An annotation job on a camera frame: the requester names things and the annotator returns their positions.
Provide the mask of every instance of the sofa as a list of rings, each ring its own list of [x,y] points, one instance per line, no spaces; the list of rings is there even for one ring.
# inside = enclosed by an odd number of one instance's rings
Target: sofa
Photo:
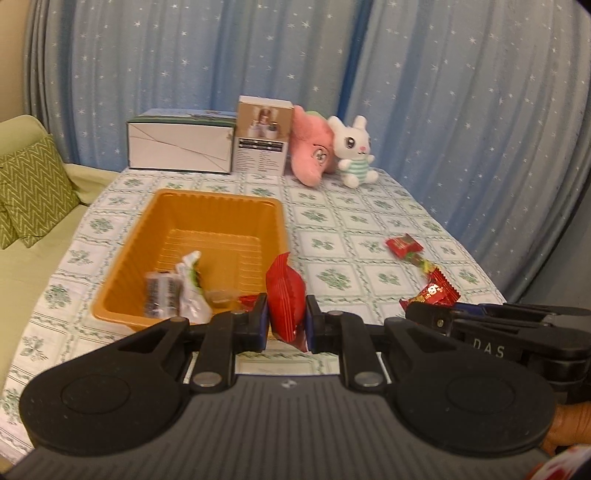
[[[0,123],[0,155],[36,143],[47,135],[39,120],[22,115]],[[4,382],[37,299],[47,286],[88,206],[116,177],[117,173],[65,164],[81,204],[31,248],[17,240],[0,250],[0,386]],[[0,458],[0,472],[3,470]]]

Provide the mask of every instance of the tablecloth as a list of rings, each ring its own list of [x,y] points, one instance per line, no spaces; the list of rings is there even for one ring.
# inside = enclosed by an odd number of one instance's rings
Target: tablecloth
[[[0,397],[0,454],[9,460],[15,462],[31,449],[18,414],[27,382],[131,332],[94,319],[90,310],[130,230],[162,188],[282,201],[291,263],[323,310],[349,311],[378,324],[403,315],[398,300],[414,296],[425,285],[417,267],[397,260],[384,246],[386,238],[403,233],[416,238],[424,256],[441,265],[462,301],[503,302],[467,251],[384,171],[376,184],[351,190],[337,176],[327,176],[318,189],[309,189],[290,176],[127,170],[86,212],[22,334]],[[304,354],[272,340],[265,352],[243,353],[236,362],[238,372],[259,374],[330,374],[338,368],[333,355]]]

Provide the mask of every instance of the chevron pattern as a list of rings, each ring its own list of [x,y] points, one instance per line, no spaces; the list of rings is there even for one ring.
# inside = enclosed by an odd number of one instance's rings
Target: chevron pattern
[[[12,226],[8,212],[4,208],[4,204],[0,202],[0,249],[4,250],[17,239],[18,235]]]
[[[27,248],[80,203],[51,135],[0,157],[0,202]]]

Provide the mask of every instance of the wall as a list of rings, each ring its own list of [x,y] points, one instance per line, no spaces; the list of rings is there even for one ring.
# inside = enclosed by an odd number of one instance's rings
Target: wall
[[[24,113],[22,51],[30,0],[0,0],[0,122]]]

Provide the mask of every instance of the screw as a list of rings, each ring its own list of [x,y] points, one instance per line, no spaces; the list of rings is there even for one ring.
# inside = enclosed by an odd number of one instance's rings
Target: screw
[[[193,375],[193,383],[199,387],[209,388],[219,385],[222,376],[217,372],[200,372]]]
[[[361,387],[377,387],[384,381],[384,376],[377,372],[359,372],[355,375],[355,383]]]

